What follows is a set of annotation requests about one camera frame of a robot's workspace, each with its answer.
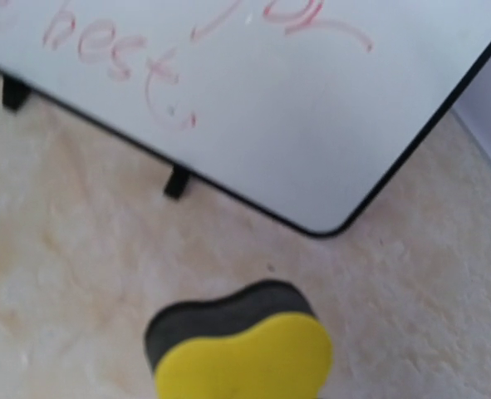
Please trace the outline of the white whiteboard black frame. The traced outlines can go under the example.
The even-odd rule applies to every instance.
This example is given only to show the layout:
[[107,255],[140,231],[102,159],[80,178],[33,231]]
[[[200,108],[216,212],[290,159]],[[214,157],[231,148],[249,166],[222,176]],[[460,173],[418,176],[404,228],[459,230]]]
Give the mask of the white whiteboard black frame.
[[0,74],[315,237],[491,57],[491,1],[0,1]]

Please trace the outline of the yellow black whiteboard eraser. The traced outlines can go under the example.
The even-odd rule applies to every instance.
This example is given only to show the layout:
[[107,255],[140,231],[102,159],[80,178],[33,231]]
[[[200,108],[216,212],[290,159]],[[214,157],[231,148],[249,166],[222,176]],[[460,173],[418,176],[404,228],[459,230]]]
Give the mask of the yellow black whiteboard eraser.
[[159,398],[317,398],[333,353],[304,294],[275,279],[170,304],[145,330]]

